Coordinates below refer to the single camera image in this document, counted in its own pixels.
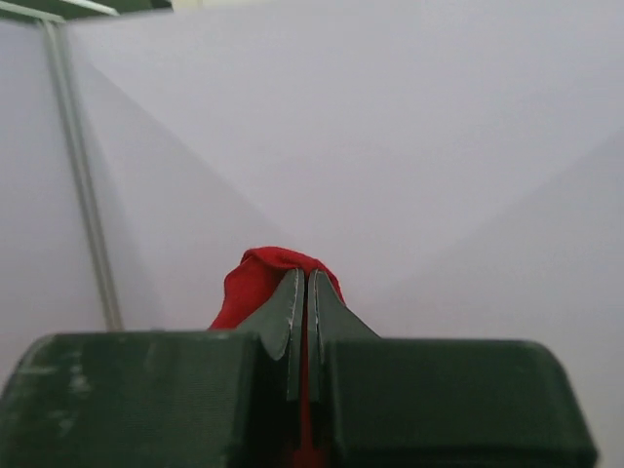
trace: gray vertical bar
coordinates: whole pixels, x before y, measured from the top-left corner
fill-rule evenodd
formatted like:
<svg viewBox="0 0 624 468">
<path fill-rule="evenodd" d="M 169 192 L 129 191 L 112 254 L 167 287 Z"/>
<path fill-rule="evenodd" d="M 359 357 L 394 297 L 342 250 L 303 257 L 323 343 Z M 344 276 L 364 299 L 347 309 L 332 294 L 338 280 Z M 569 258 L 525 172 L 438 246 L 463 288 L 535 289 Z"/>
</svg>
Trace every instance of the gray vertical bar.
<svg viewBox="0 0 624 468">
<path fill-rule="evenodd" d="M 79 107 L 75 94 L 76 90 L 72 82 L 66 38 L 64 31 L 54 22 L 41 21 L 41 27 L 44 32 L 50 71 L 57 94 L 58 110 L 67 141 L 80 211 L 89 240 L 104 321 L 109 331 L 121 331 L 124 325 L 99 217 L 98 200 L 91 177 L 87 145 L 79 118 Z"/>
</svg>

